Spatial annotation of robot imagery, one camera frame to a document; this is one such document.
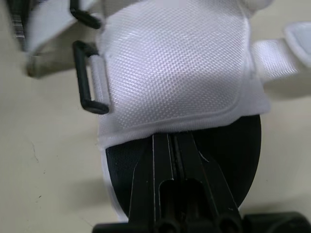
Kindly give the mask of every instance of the black d-ring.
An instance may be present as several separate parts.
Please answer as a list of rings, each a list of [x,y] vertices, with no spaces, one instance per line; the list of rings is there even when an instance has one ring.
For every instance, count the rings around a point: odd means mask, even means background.
[[[80,10],[79,0],[70,0],[70,12],[77,20],[88,27],[100,29],[102,26],[101,22],[97,18],[91,16],[86,11]]]
[[[107,105],[92,100],[87,78],[85,58],[92,55],[98,55],[97,50],[82,41],[74,42],[72,47],[77,70],[80,102],[83,109],[95,114],[107,114],[109,112],[109,107]]]

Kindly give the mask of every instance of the table surface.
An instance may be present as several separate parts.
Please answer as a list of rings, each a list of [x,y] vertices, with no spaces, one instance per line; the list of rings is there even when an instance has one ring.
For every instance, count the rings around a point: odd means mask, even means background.
[[[276,0],[252,19],[253,39],[311,21],[311,1]],[[32,79],[0,7],[0,232],[87,233],[117,220],[103,186],[97,117],[81,109],[74,70]],[[242,213],[311,219],[311,78],[265,87],[262,152]]]

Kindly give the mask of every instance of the black plastic clip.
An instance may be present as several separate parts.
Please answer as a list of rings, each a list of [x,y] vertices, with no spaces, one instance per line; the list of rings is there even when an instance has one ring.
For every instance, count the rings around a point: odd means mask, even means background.
[[[86,72],[85,57],[98,55],[97,50],[82,41],[74,42],[72,44],[72,47],[77,70],[80,101],[83,109],[95,114],[107,114],[109,112],[109,107],[107,105],[91,99],[91,93]]]
[[[102,26],[101,22],[97,18],[91,16],[86,11],[80,10],[79,0],[70,0],[70,12],[77,20],[88,27],[100,29]]]

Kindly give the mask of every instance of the black plastic buckle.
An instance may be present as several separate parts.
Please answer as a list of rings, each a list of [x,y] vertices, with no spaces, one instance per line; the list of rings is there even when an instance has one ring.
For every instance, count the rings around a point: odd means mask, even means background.
[[[95,114],[107,114],[109,112],[109,107],[107,105],[92,100],[86,72],[85,57],[98,55],[97,50],[82,41],[74,42],[72,47],[77,70],[80,101],[83,109]]]
[[[86,11],[80,10],[79,0],[70,0],[70,12],[77,20],[88,27],[99,29],[102,26],[97,18],[91,16]]]

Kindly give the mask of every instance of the white webbing strap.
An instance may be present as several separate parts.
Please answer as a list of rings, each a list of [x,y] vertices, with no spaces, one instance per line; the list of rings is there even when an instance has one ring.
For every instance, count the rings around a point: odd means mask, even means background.
[[[82,10],[89,10],[96,0],[80,0]],[[77,20],[69,11],[69,0],[46,1],[31,12],[27,24],[28,58],[36,55],[50,40],[68,29]]]
[[[90,66],[95,100],[110,106],[108,81],[106,77],[105,62],[99,55],[90,56]]]
[[[259,41],[253,45],[252,53],[257,76],[263,83],[307,71],[285,39]]]

